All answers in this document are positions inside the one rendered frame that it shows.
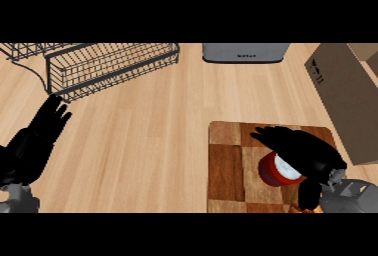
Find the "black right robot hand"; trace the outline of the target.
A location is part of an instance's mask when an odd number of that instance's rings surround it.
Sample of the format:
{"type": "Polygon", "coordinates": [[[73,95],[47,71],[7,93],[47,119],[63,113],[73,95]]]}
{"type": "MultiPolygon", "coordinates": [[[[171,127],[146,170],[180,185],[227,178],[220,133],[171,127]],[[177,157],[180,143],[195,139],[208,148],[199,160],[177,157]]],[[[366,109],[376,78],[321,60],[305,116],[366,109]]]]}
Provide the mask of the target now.
{"type": "Polygon", "coordinates": [[[345,175],[347,163],[336,149],[314,135],[286,127],[257,127],[251,137],[271,149],[305,177],[298,185],[298,208],[314,210],[321,186],[333,188],[345,175]]]}

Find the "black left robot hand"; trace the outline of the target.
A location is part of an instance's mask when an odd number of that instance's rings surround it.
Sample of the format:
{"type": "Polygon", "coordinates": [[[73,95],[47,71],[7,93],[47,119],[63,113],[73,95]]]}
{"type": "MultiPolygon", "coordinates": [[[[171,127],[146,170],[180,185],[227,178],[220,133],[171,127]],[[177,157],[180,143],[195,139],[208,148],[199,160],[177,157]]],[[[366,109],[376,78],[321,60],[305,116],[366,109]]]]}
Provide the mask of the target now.
{"type": "Polygon", "coordinates": [[[29,185],[41,176],[54,142],[72,115],[60,102],[62,97],[51,94],[29,125],[17,131],[7,145],[0,145],[0,187],[29,185]]]}

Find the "brown checkered wooden cutting board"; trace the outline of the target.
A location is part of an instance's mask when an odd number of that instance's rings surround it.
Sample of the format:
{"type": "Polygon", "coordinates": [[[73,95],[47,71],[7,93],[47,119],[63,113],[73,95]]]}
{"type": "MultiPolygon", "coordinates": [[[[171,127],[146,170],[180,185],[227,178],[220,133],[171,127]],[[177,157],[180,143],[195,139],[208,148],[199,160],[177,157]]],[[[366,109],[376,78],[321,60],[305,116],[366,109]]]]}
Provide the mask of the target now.
{"type": "Polygon", "coordinates": [[[249,133],[265,124],[212,121],[208,127],[208,213],[290,213],[298,185],[268,186],[258,162],[271,150],[249,133]]]}

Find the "brown cardboard box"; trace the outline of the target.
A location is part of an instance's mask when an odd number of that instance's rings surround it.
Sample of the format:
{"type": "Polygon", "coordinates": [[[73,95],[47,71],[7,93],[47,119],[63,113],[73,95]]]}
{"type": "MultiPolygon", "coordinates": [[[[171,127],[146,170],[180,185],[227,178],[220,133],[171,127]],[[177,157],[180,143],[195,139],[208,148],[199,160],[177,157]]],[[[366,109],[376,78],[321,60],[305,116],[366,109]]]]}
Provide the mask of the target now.
{"type": "Polygon", "coordinates": [[[305,64],[354,165],[378,164],[378,86],[345,43],[321,43],[305,64]]]}

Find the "red can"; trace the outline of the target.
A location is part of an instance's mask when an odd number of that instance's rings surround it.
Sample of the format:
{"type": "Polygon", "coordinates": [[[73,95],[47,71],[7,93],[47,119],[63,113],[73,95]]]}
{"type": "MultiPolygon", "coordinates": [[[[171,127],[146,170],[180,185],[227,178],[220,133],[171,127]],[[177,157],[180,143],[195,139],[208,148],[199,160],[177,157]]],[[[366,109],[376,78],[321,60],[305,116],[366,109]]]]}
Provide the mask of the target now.
{"type": "Polygon", "coordinates": [[[270,152],[258,162],[258,175],[264,183],[273,187],[298,183],[304,176],[283,161],[276,152],[270,152]]]}

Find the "grey appliance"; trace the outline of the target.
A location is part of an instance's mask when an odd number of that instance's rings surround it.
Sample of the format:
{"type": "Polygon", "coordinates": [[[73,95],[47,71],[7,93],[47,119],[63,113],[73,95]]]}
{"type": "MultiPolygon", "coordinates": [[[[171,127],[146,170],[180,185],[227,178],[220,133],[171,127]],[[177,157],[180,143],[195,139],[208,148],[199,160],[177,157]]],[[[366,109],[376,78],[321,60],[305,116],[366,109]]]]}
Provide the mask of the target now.
{"type": "Polygon", "coordinates": [[[288,48],[288,43],[203,43],[202,59],[209,63],[279,63],[288,48]]]}

